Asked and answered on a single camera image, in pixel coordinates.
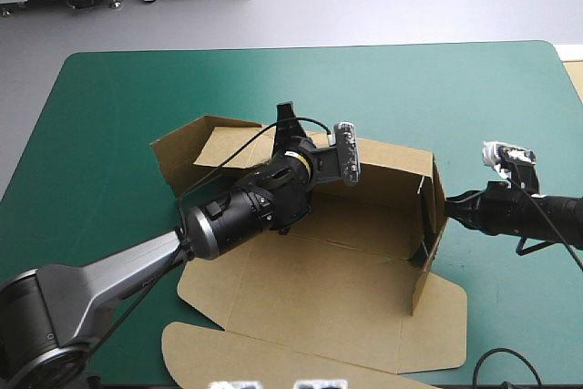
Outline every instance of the cardboard box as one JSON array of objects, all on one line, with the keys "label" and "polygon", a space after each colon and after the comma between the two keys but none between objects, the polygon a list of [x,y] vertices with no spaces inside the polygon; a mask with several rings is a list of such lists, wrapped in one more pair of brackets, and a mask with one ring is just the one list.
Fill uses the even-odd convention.
[{"label": "cardboard box", "polygon": [[[178,194],[260,127],[203,117],[152,146]],[[258,139],[228,171],[240,175],[268,159],[272,136]],[[312,137],[325,141],[323,134]],[[209,374],[202,370],[214,369],[217,352],[229,359],[220,368],[225,374],[216,379],[261,380],[266,372],[261,362],[234,346],[250,340],[259,356],[275,347],[289,355],[272,364],[272,378],[292,377],[282,364],[288,361],[299,367],[298,379],[320,377],[302,374],[306,357],[323,360],[320,368],[310,369],[342,363],[346,373],[358,369],[370,378],[465,361],[465,292],[430,272],[446,222],[433,154],[368,139],[359,139],[359,153],[361,182],[353,188],[340,181],[317,187],[313,213],[287,236],[267,232],[215,261],[187,266],[179,296],[226,333],[184,324],[167,327],[164,356],[179,384],[205,387]],[[191,349],[184,348],[183,338],[192,340]],[[205,354],[196,345],[216,349]],[[198,371],[187,365],[189,360]],[[235,377],[254,365],[256,373]]]}]

